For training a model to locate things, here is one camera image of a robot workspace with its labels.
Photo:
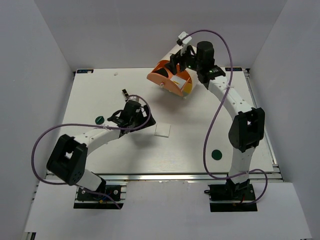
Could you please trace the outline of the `black square compact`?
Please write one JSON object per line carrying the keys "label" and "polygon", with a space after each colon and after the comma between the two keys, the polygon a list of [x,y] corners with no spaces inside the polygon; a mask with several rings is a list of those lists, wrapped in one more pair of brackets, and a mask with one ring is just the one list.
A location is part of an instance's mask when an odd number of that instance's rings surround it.
{"label": "black square compact", "polygon": [[165,78],[168,78],[169,77],[169,74],[167,72],[167,70],[165,68],[159,68],[158,70],[154,71],[153,73],[155,74],[159,74]]}

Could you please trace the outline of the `white compact with gold stripe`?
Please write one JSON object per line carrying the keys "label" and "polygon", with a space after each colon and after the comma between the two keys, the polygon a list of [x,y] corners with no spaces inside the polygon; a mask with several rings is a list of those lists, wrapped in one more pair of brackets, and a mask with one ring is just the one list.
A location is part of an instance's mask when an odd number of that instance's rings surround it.
{"label": "white compact with gold stripe", "polygon": [[173,75],[170,79],[174,84],[176,84],[179,88],[182,88],[183,85],[186,83],[186,80],[179,77],[179,76],[176,76],[176,75]]}

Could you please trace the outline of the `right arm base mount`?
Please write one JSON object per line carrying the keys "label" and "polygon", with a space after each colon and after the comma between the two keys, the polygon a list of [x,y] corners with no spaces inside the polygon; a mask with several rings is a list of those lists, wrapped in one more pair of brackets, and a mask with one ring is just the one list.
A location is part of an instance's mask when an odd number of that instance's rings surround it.
{"label": "right arm base mount", "polygon": [[256,195],[253,185],[247,179],[233,183],[231,179],[224,184],[211,184],[203,191],[209,196],[212,213],[257,212]]}

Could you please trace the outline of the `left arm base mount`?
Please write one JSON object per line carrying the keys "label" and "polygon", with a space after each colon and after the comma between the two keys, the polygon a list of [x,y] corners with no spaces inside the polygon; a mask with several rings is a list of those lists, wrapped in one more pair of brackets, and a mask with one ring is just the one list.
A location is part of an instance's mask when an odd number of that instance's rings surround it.
{"label": "left arm base mount", "polygon": [[81,210],[120,210],[126,199],[126,185],[105,179],[97,191],[78,186],[73,208]]}

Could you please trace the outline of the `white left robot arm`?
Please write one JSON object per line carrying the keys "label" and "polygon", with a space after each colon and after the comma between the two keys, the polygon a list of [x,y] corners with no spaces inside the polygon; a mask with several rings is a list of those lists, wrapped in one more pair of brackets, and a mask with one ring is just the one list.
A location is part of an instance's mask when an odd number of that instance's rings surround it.
{"label": "white left robot arm", "polygon": [[67,185],[82,187],[99,200],[105,196],[106,181],[86,169],[87,157],[111,141],[155,124],[148,104],[127,100],[123,109],[114,112],[98,127],[77,136],[61,135],[46,168]]}

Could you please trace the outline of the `orange top drawer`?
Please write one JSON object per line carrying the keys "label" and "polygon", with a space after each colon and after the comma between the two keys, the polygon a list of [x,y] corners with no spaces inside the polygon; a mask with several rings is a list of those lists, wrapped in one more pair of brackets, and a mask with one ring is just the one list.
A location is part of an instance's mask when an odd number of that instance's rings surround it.
{"label": "orange top drawer", "polygon": [[[171,77],[172,76],[179,76],[180,78],[186,80],[185,84],[183,85],[183,87],[181,87],[180,89],[182,91],[184,91],[184,87],[186,86],[187,83],[192,83],[192,88],[194,88],[194,83],[193,83],[193,76],[190,72],[188,72],[187,70],[183,71],[183,72],[177,72],[176,75],[173,75],[166,67],[165,64],[167,64],[169,61],[168,60],[161,60],[156,67],[147,75],[147,79],[153,83],[155,83],[156,85],[159,85],[160,87],[164,88],[164,86],[177,86],[176,84],[174,84],[171,81]],[[168,78],[159,75],[157,73],[154,73],[154,71],[160,69],[160,68],[165,68],[168,72]]]}

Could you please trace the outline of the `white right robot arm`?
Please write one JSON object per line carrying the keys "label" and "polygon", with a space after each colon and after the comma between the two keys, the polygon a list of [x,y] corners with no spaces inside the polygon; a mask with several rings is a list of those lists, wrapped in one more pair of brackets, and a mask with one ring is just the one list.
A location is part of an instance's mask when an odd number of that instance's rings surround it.
{"label": "white right robot arm", "polygon": [[181,40],[177,44],[181,49],[170,56],[166,68],[173,75],[185,69],[195,71],[198,80],[219,99],[219,106],[225,108],[232,119],[228,139],[233,153],[225,192],[229,198],[236,200],[249,186],[252,156],[264,137],[265,112],[248,104],[232,87],[232,78],[215,64],[211,42],[201,41],[196,49]]}

